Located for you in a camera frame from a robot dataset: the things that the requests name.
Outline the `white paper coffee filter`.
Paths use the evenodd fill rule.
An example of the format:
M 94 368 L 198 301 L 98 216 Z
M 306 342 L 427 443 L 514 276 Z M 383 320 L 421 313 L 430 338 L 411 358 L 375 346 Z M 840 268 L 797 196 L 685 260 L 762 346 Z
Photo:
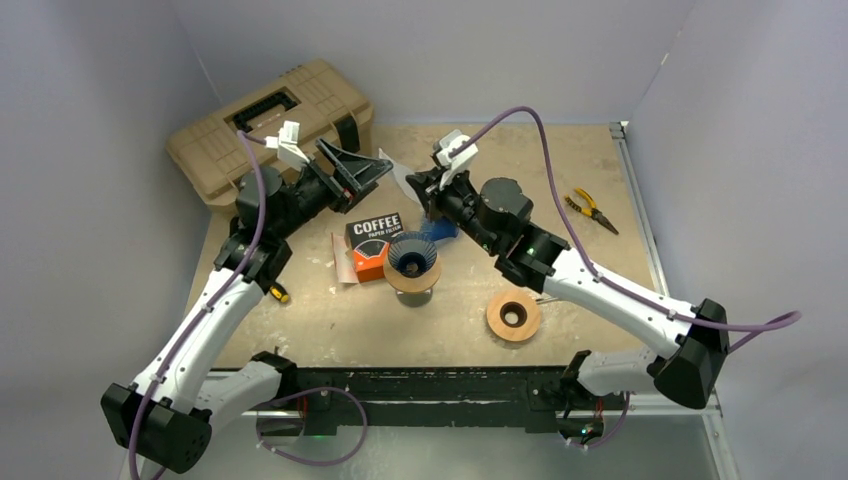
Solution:
M 392 159 L 382 148 L 378 149 L 378 158 L 387 160 L 392 164 L 391 175 L 399 189 L 407 198 L 419 204 L 418 195 L 407 181 L 407 176 L 412 175 L 414 171 Z

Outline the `blue glass dripper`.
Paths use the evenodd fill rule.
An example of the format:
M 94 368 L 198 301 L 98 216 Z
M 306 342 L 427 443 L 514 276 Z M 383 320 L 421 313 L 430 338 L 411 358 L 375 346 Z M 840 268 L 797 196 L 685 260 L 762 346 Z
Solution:
M 391 265 L 407 277 L 417 277 L 429 270 L 437 256 L 436 244 L 415 231 L 396 235 L 387 253 Z
M 457 238 L 460 234 L 459 228 L 449 219 L 441 217 L 437 220 L 432 220 L 427 216 L 422 218 L 419 232 L 427 240 L 434 243 Z

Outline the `wooden dripper ring holder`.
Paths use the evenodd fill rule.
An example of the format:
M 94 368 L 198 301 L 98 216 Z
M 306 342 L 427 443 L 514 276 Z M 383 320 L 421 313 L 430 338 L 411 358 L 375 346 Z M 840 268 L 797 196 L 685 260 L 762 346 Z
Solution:
M 430 290 L 442 274 L 442 258 L 437 257 L 433 266 L 417 277 L 407 277 L 395 269 L 388 259 L 383 264 L 384 278 L 388 284 L 404 294 L 419 294 Z

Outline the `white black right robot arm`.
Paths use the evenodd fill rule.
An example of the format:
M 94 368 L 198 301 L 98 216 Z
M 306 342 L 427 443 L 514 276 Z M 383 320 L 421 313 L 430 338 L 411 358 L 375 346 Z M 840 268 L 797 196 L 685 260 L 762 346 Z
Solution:
M 514 179 L 491 178 L 476 190 L 466 172 L 446 186 L 441 177 L 433 168 L 405 178 L 430 218 L 446 218 L 466 233 L 512 284 L 587 309 L 647 347 L 644 360 L 622 373 L 589 354 L 561 381 L 569 404 L 584 407 L 598 396 L 647 388 L 683 407 L 707 405 L 730 353 L 721 304 L 663 296 L 584 262 L 574 245 L 531 221 L 533 202 Z

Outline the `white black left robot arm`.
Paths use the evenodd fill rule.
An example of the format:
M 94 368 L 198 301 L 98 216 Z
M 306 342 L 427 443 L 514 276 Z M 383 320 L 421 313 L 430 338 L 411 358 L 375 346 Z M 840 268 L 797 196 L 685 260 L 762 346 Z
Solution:
M 324 210 L 347 213 L 392 170 L 387 159 L 318 140 L 326 172 L 298 147 L 295 182 L 249 156 L 237 187 L 237 213 L 200 296 L 165 346 L 127 385 L 112 384 L 101 408 L 127 451 L 131 479 L 158 479 L 196 465 L 213 435 L 257 406 L 305 404 L 322 388 L 302 385 L 297 366 L 263 351 L 216 385 L 207 376 L 244 318 L 272 290 L 291 258 L 288 238 Z

